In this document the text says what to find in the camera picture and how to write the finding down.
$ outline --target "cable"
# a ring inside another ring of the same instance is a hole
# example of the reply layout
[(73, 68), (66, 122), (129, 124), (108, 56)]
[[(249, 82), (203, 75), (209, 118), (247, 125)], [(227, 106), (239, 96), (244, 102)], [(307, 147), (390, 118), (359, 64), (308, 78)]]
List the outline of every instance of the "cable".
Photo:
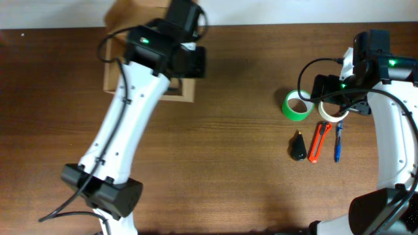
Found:
[(66, 216), (72, 216), (72, 215), (88, 215), (88, 216), (93, 216), (96, 218), (99, 218), (102, 220), (103, 224), (106, 227), (106, 231), (107, 234), (110, 235), (110, 226), (109, 226), (109, 221), (108, 219), (106, 219), (104, 216), (93, 213), (93, 212), (86, 212), (86, 211), (74, 211), (74, 212), (67, 212), (67, 213), (61, 213), (56, 215), (56, 218), (60, 218), (60, 217), (66, 217)]
[[(406, 105), (397, 97), (395, 97), (394, 95), (390, 94), (389, 92), (386, 91), (382, 91), (379, 89), (363, 89), (363, 88), (359, 88), (359, 89), (347, 89), (347, 90), (341, 90), (341, 91), (336, 91), (333, 93), (329, 93), (328, 95), (324, 95), (322, 97), (318, 97), (315, 99), (307, 99), (304, 98), (302, 96), (302, 93), (300, 92), (300, 81), (302, 80), (302, 75), (304, 73), (304, 71), (313, 63), (318, 62), (318, 61), (335, 61), (335, 62), (340, 62), (341, 58), (338, 59), (332, 59), (332, 58), (320, 58), (320, 59), (315, 59), (311, 62), (309, 62), (300, 72), (299, 74), (299, 78), (298, 78), (298, 94), (299, 97), (303, 100), (303, 101), (309, 101), (309, 102), (318, 102), (318, 101), (322, 101), (323, 99), (327, 99), (327, 98), (331, 98), (331, 97), (335, 97), (338, 95), (343, 95), (343, 94), (351, 94), (351, 93), (378, 93), (381, 95), (385, 95), (389, 98), (391, 98), (393, 101), (395, 101), (396, 103), (399, 104), (399, 106), (401, 107), (401, 109), (404, 111), (405, 116), (407, 117), (411, 127), (412, 127), (412, 131), (415, 135), (415, 139), (418, 142), (418, 128), (417, 128), (417, 124), (416, 122), (413, 120), (413, 116), (412, 113), (408, 110), (408, 107), (406, 107)], [(402, 209), (402, 207), (411, 200), (412, 196), (415, 194), (415, 190), (417, 189), (418, 186), (418, 169), (415, 173), (415, 175), (413, 176), (414, 180), (411, 186), (410, 191), (403, 197), (403, 199), (400, 201), (399, 205), (383, 220), (383, 222), (375, 229), (375, 231), (373, 231), (371, 234), (373, 235), (378, 235), (380, 233), (380, 230), (382, 228), (385, 228), (387, 226), (387, 224), (397, 215), (397, 213)]]
[(94, 174), (96, 173), (96, 171), (97, 171), (97, 169), (100, 167), (100, 165), (101, 165), (101, 163), (102, 163), (102, 161), (103, 161), (103, 159), (104, 159), (104, 157), (105, 157), (105, 155), (106, 155), (106, 152), (107, 152), (107, 149), (109, 148), (109, 146), (110, 146), (110, 143), (113, 141), (113, 138), (114, 138), (114, 136), (115, 136), (115, 134), (116, 134), (116, 132), (118, 131), (118, 129), (119, 129), (119, 126), (120, 126), (120, 124), (121, 124), (121, 122), (122, 122), (122, 119), (123, 119), (123, 115), (125, 114), (125, 111), (126, 111), (126, 108), (127, 108), (127, 104), (128, 104), (128, 99), (129, 99), (129, 90), (128, 90), (128, 83), (127, 83), (127, 79), (126, 79), (126, 74), (125, 74), (125, 72), (124, 72), (124, 70), (123, 70), (123, 67), (122, 67), (122, 62), (121, 62), (121, 60), (119, 59), (119, 58), (117, 58), (117, 57), (115, 57), (115, 58), (113, 58), (113, 59), (111, 59), (111, 60), (107, 60), (107, 59), (105, 59), (105, 58), (103, 58), (102, 57), (102, 55), (101, 55), (101, 49), (102, 49), (102, 47), (103, 47), (103, 45), (105, 45), (105, 43), (106, 43), (106, 41), (108, 40), (108, 39), (110, 39), (110, 38), (112, 38), (112, 37), (114, 37), (115, 35), (117, 35), (118, 33), (122, 33), (122, 32), (124, 32), (124, 31), (128, 31), (128, 30), (131, 30), (131, 29), (133, 29), (133, 28), (135, 28), (135, 27), (130, 27), (130, 28), (126, 28), (126, 29), (121, 29), (121, 30), (119, 30), (119, 31), (116, 31), (115, 33), (112, 33), (112, 34), (110, 34), (110, 35), (108, 35), (107, 37), (105, 37), (101, 42), (100, 42), (100, 44), (99, 44), (99, 47), (97, 48), (97, 57), (102, 61), (102, 62), (104, 62), (104, 63), (113, 63), (113, 62), (117, 62), (118, 63), (118, 65), (119, 65), (119, 68), (120, 68), (120, 71), (121, 71), (121, 74), (122, 74), (122, 78), (123, 78), (123, 84), (124, 84), (124, 88), (125, 88), (125, 95), (124, 95), (124, 98), (123, 98), (123, 105), (122, 105), (122, 108), (121, 108), (121, 111), (120, 111), (120, 114), (119, 114), (119, 116), (118, 116), (118, 119), (117, 119), (117, 121), (116, 121), (116, 124), (115, 124), (115, 126), (114, 126), (114, 128), (113, 128), (113, 130), (112, 130), (112, 132), (110, 133), (110, 136), (109, 136), (109, 138), (108, 138), (108, 140), (106, 141), (106, 144), (104, 145), (104, 147), (103, 147), (103, 149), (102, 149), (102, 151), (101, 151), (101, 153), (100, 153), (100, 155), (99, 155), (99, 157), (97, 158), (97, 162), (96, 162), (96, 164), (95, 164), (95, 166), (93, 167), (93, 169), (91, 170), (91, 172), (90, 172), (90, 175), (87, 177), (87, 179), (84, 181), (84, 183), (82, 184), (82, 186), (80, 187), (80, 188), (78, 188), (78, 190), (68, 199), (68, 200), (66, 200), (64, 203), (62, 203), (62, 205), (60, 205), (57, 209), (55, 209), (53, 212), (51, 212), (51, 213), (49, 213), (48, 215), (46, 215), (46, 216), (44, 216), (44, 217), (42, 217), (42, 218), (40, 218), (39, 220), (38, 220), (38, 222), (40, 222), (40, 223), (42, 223), (42, 222), (44, 222), (44, 221), (47, 221), (47, 220), (49, 220), (49, 219), (55, 219), (55, 218), (58, 218), (58, 217), (62, 217), (62, 216), (66, 216), (66, 215), (70, 215), (70, 213), (77, 213), (77, 212), (69, 212), (69, 213), (61, 213), (61, 214), (59, 214), (59, 212), (61, 212), (62, 210), (64, 210), (69, 204), (71, 204), (71, 202), (73, 202), (78, 196), (80, 196), (82, 193), (83, 193), (83, 191), (86, 189), (86, 187), (88, 186), (88, 184), (90, 183), (90, 181), (91, 181), (91, 179), (93, 179), (93, 176), (94, 176)]
[(205, 11), (203, 9), (201, 9), (201, 14), (204, 17), (205, 25), (204, 25), (203, 32), (195, 38), (194, 42), (197, 42), (198, 40), (203, 39), (203, 37), (206, 36), (206, 34), (209, 31), (209, 19), (208, 19), (208, 15), (206, 15), (206, 13), (205, 13)]

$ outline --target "pen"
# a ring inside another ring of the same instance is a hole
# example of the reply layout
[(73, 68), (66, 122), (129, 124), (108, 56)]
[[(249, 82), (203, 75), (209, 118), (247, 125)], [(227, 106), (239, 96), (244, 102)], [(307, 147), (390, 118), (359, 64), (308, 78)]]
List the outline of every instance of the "pen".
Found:
[(336, 163), (338, 163), (340, 161), (342, 128), (343, 128), (343, 122), (340, 121), (337, 124), (337, 146), (336, 146), (336, 149), (335, 149), (335, 162)]

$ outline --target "roll of tape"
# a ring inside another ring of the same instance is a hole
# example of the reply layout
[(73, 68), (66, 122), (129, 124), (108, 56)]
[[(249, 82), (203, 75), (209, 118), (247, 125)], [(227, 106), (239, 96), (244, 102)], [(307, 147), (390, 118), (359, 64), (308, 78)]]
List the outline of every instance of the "roll of tape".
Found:
[[(300, 92), (302, 93), (302, 96), (304, 98), (309, 99), (311, 97), (311, 94), (309, 94), (306, 91), (300, 91)], [(296, 111), (292, 110), (289, 106), (289, 100), (291, 100), (291, 99), (298, 99), (298, 100), (302, 101), (305, 104), (307, 111), (303, 112), (303, 113), (300, 113), (300, 112), (296, 112)], [(308, 115), (314, 109), (314, 106), (315, 106), (315, 104), (312, 103), (312, 102), (303, 101), (299, 97), (298, 91), (294, 90), (287, 95), (281, 109), (283, 110), (283, 113), (285, 114), (285, 116), (287, 118), (289, 118), (290, 120), (292, 120), (292, 121), (302, 121), (303, 119), (308, 117)]]
[(337, 123), (337, 122), (339, 122), (339, 121), (342, 121), (344, 118), (346, 118), (347, 117), (347, 115), (348, 115), (348, 111), (346, 111), (345, 112), (345, 114), (344, 115), (342, 115), (341, 117), (333, 117), (333, 116), (331, 116), (331, 115), (329, 115), (329, 114), (327, 114), (327, 112), (325, 111), (325, 109), (324, 109), (324, 102), (320, 102), (319, 103), (319, 114), (321, 114), (321, 117), (323, 118), (323, 119), (325, 119), (325, 120), (327, 120), (327, 121), (329, 121), (329, 122), (332, 122), (332, 123)]

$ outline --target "white wall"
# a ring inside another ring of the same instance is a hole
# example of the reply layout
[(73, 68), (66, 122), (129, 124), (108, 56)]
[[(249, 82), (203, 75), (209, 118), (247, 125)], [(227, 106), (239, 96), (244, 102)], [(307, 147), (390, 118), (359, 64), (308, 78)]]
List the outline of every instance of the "white wall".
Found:
[[(0, 29), (99, 27), (113, 0), (0, 0)], [(418, 21), (418, 0), (200, 0), (212, 25)]]

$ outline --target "orange box cutter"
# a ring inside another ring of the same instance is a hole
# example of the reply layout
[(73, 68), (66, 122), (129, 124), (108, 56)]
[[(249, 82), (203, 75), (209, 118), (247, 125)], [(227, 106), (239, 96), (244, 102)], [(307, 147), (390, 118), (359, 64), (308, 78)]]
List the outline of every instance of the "orange box cutter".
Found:
[(309, 153), (309, 161), (312, 163), (318, 162), (319, 154), (321, 153), (322, 144), (324, 142), (325, 136), (331, 130), (331, 123), (328, 121), (321, 121), (318, 123), (318, 128), (315, 133), (315, 138), (313, 139), (311, 152)]

